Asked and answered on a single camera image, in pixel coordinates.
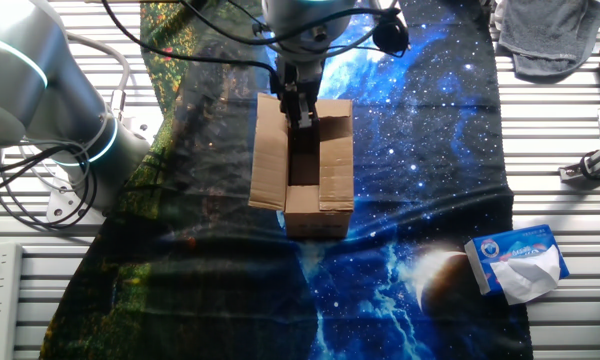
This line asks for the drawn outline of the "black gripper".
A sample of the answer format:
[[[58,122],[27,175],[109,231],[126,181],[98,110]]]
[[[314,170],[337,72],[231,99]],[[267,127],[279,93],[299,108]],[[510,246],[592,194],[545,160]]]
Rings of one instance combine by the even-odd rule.
[[[277,94],[280,100],[280,111],[290,123],[295,124],[297,129],[312,128],[318,120],[316,102],[325,61],[294,63],[278,55],[275,64],[282,85],[282,90]]]

